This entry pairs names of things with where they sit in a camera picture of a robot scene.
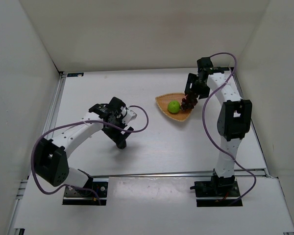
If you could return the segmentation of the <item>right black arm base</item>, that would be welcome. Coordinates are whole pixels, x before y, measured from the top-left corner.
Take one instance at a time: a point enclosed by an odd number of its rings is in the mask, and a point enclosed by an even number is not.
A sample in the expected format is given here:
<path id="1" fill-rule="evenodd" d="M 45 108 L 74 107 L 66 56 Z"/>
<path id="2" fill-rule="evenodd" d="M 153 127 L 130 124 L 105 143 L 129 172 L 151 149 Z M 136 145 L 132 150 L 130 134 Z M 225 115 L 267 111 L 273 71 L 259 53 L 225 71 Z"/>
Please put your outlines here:
<path id="1" fill-rule="evenodd" d="M 235 176 L 218 177 L 213 175 L 210 181 L 195 181 L 194 185 L 190 187 L 194 190 L 196 197 L 238 197 L 240 191 Z"/>

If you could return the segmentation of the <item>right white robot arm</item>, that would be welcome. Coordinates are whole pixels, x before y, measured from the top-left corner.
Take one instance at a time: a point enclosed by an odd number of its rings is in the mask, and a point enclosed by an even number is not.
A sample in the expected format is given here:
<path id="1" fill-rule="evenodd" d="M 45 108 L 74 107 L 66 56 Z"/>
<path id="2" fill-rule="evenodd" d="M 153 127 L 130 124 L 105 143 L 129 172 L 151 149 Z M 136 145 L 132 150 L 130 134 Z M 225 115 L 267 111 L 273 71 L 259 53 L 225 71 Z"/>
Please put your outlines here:
<path id="1" fill-rule="evenodd" d="M 243 99 L 231 86 L 221 67 L 214 67 L 210 57 L 197 61 L 197 74 L 188 75 L 181 110 L 193 109 L 200 99 L 213 95 L 221 109 L 217 120 L 220 153 L 213 175 L 208 182 L 198 182 L 193 189 L 201 197 L 225 196 L 235 187 L 234 165 L 238 147 L 250 130 L 252 103 Z"/>

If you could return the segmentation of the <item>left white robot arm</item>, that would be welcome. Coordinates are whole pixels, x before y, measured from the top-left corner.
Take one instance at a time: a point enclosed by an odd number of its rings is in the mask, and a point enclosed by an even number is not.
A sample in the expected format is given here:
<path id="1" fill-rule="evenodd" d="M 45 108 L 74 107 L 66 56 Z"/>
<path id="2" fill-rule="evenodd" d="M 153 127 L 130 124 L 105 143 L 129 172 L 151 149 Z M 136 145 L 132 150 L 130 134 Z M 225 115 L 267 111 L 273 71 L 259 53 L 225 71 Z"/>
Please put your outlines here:
<path id="1" fill-rule="evenodd" d="M 80 120 L 80 125 L 71 126 L 49 140 L 39 140 L 33 155 L 34 172 L 54 187 L 66 184 L 80 196 L 90 197 L 93 194 L 93 178 L 82 170 L 69 167 L 68 158 L 98 131 L 104 132 L 117 148 L 124 149 L 126 138 L 133 130 L 127 125 L 136 116 L 116 97 L 108 104 L 95 104 Z"/>

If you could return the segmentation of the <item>dark purple fake plum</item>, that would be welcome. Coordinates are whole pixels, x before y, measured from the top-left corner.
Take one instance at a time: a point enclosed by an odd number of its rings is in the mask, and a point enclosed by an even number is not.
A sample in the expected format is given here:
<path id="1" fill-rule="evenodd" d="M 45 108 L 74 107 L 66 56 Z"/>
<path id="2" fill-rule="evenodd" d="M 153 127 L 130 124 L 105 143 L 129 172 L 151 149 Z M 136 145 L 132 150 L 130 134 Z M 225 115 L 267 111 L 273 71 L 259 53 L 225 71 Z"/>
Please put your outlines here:
<path id="1" fill-rule="evenodd" d="M 124 149 L 124 148 L 126 148 L 127 144 L 124 141 L 124 142 L 116 144 L 116 146 L 117 146 L 118 149 Z"/>

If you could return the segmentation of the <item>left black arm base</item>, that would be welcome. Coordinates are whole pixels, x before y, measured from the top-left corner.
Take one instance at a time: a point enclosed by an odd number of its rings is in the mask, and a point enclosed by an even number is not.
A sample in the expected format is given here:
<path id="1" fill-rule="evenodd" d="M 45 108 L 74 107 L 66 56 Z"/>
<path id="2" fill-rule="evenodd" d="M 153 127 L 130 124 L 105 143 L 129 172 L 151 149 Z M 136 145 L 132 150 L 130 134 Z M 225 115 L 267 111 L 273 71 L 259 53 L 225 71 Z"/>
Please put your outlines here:
<path id="1" fill-rule="evenodd" d="M 108 178 L 94 178 L 91 189 L 95 191 L 99 198 L 106 198 L 108 193 Z M 70 190 L 68 187 L 65 188 L 64 198 L 79 198 L 79 199 L 91 199 L 94 198 L 95 194 L 90 192 L 89 190 L 80 190 L 80 189 L 72 189 Z"/>

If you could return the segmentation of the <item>red fake grape bunch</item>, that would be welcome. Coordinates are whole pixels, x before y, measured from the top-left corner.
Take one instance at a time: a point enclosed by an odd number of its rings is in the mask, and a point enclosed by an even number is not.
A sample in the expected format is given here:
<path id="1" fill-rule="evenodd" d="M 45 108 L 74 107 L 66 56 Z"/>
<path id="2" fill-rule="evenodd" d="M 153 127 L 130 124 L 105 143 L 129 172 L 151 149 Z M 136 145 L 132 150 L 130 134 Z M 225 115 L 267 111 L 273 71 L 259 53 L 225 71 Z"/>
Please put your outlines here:
<path id="1" fill-rule="evenodd" d="M 190 92 L 182 99 L 180 109 L 182 111 L 192 110 L 198 103 L 197 99 L 198 99 L 198 94 Z"/>

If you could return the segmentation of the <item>green fake apple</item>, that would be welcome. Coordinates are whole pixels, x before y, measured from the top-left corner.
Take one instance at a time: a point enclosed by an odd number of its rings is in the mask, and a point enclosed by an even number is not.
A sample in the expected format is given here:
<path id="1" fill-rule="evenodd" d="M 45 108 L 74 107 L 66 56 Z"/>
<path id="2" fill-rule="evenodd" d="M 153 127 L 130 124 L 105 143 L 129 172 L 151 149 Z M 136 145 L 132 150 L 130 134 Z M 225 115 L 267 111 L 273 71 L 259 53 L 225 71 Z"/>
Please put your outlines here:
<path id="1" fill-rule="evenodd" d="M 168 105 L 167 105 L 167 110 L 169 113 L 171 114 L 176 114 L 180 111 L 180 104 L 177 100 L 173 100 L 171 101 Z"/>

